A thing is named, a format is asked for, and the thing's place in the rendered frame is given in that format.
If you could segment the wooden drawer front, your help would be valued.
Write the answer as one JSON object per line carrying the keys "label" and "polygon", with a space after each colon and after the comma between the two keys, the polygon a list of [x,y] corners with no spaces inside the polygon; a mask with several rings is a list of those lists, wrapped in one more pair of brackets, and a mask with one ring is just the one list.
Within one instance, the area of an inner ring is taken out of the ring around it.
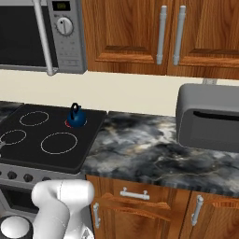
{"label": "wooden drawer front", "polygon": [[[95,200],[102,208],[127,212],[147,218],[161,218],[166,221],[182,220],[190,193],[168,187],[149,185],[126,180],[99,176],[87,176],[95,187]],[[142,193],[146,190],[148,201],[120,196],[120,191]]]}

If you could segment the white microwave dial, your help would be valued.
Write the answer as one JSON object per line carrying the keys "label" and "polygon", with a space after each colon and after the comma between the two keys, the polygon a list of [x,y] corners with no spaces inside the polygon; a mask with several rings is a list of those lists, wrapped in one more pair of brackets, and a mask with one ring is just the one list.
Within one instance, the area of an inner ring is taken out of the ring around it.
{"label": "white microwave dial", "polygon": [[68,36],[73,33],[73,23],[66,17],[61,17],[57,20],[56,27],[61,35]]}

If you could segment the blue kettle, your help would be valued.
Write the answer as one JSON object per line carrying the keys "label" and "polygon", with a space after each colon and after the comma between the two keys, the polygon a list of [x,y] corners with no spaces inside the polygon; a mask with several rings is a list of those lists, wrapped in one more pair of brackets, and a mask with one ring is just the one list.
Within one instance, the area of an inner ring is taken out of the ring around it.
{"label": "blue kettle", "polygon": [[70,111],[67,115],[67,122],[70,127],[81,127],[86,123],[86,113],[77,103],[71,105]]}

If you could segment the grey toaster oven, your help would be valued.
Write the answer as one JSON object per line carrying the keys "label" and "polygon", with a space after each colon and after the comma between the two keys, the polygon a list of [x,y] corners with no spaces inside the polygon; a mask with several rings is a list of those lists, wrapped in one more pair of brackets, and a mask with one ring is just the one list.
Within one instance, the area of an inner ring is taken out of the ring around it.
{"label": "grey toaster oven", "polygon": [[176,140],[183,147],[239,153],[239,87],[182,85],[176,102]]}

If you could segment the silver stove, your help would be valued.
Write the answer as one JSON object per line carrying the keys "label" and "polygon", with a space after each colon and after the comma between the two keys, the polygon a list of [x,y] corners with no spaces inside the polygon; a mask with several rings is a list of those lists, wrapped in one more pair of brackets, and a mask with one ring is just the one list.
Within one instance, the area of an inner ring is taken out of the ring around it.
{"label": "silver stove", "polygon": [[[0,101],[0,122],[16,111],[22,103]],[[9,179],[7,173],[15,172],[17,177]],[[23,176],[29,174],[33,177],[32,182],[25,182]],[[33,218],[38,208],[31,202],[31,190],[34,185],[42,181],[44,176],[53,179],[83,179],[84,173],[80,171],[76,174],[41,170],[18,165],[5,164],[0,162],[0,203],[4,206],[4,211],[16,213]]]}

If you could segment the black glass hob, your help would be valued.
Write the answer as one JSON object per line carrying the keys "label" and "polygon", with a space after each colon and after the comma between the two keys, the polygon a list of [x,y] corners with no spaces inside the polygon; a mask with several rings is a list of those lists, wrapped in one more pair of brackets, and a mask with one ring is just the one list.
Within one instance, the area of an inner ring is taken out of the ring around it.
{"label": "black glass hob", "polygon": [[0,162],[76,174],[87,157],[106,113],[86,109],[81,127],[65,124],[70,109],[21,105],[0,122]]}

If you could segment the wooden wall cupboard door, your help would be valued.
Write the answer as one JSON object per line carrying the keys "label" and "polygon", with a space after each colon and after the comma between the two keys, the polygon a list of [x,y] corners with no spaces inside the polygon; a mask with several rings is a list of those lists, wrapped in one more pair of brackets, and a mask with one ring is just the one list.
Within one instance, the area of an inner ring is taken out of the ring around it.
{"label": "wooden wall cupboard door", "polygon": [[[186,17],[174,66],[180,6],[186,6]],[[239,0],[174,0],[167,74],[239,79]]]}
{"label": "wooden wall cupboard door", "polygon": [[[161,6],[167,6],[162,64],[157,65]],[[164,75],[174,0],[82,0],[88,69]]]}

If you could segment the wooden base cupboard door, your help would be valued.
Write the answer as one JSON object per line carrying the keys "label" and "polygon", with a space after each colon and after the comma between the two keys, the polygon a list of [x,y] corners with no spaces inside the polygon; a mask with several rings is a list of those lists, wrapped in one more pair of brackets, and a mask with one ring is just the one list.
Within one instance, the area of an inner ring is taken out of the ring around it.
{"label": "wooden base cupboard door", "polygon": [[[197,195],[203,196],[204,204],[192,227]],[[239,239],[239,198],[193,191],[179,239]]]}
{"label": "wooden base cupboard door", "polygon": [[99,205],[100,228],[94,224],[93,205],[98,203],[95,198],[91,204],[91,215],[95,239],[174,239],[171,229],[173,221],[161,218],[147,218],[113,209],[105,209]]}

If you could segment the silver microwave oven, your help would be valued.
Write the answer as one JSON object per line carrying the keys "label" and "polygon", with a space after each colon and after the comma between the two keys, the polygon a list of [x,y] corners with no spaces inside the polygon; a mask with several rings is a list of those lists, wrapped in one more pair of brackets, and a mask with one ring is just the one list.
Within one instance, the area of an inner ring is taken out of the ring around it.
{"label": "silver microwave oven", "polygon": [[[41,0],[41,5],[57,73],[85,73],[81,0]],[[71,35],[58,32],[56,23],[61,17],[73,23]],[[0,69],[47,73],[32,0],[0,0]]]}

